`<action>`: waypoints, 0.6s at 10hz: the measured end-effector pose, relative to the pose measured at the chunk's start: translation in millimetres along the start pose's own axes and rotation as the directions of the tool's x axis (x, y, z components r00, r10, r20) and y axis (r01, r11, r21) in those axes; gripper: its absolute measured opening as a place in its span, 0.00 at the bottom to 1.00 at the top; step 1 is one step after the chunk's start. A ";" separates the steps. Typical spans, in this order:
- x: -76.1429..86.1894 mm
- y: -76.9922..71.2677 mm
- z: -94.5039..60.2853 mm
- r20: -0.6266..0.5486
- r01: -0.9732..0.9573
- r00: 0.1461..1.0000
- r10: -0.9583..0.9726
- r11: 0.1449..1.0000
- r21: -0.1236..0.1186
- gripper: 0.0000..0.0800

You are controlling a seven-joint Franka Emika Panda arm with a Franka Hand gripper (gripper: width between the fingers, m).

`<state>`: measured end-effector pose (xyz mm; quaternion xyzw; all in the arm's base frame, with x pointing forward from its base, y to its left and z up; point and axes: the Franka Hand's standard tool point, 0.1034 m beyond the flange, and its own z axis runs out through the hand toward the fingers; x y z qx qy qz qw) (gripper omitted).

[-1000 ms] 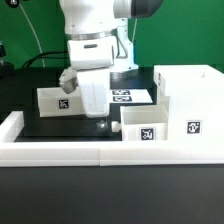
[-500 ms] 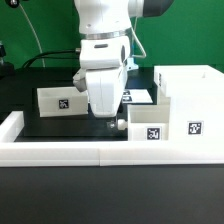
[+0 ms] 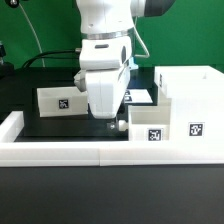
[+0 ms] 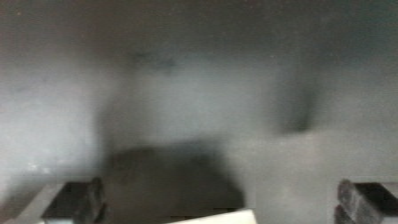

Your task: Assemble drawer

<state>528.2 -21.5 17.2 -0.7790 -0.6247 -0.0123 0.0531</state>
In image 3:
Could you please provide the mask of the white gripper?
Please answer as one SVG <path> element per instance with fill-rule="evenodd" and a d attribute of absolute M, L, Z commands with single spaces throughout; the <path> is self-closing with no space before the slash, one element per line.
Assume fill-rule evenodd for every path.
<path fill-rule="evenodd" d="M 110 119 L 109 130 L 117 128 L 115 117 L 130 81 L 131 56 L 129 36 L 82 40 L 80 71 L 74 76 L 74 83 L 81 92 L 87 92 L 93 117 Z"/>

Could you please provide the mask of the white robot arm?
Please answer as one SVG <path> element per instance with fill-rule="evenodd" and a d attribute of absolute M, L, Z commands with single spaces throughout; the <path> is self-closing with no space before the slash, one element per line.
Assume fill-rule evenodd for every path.
<path fill-rule="evenodd" d="M 176 0 L 76 0 L 81 15 L 79 55 L 84 90 L 96 119 L 117 116 L 134 59 L 130 34 L 135 17 L 165 14 Z"/>

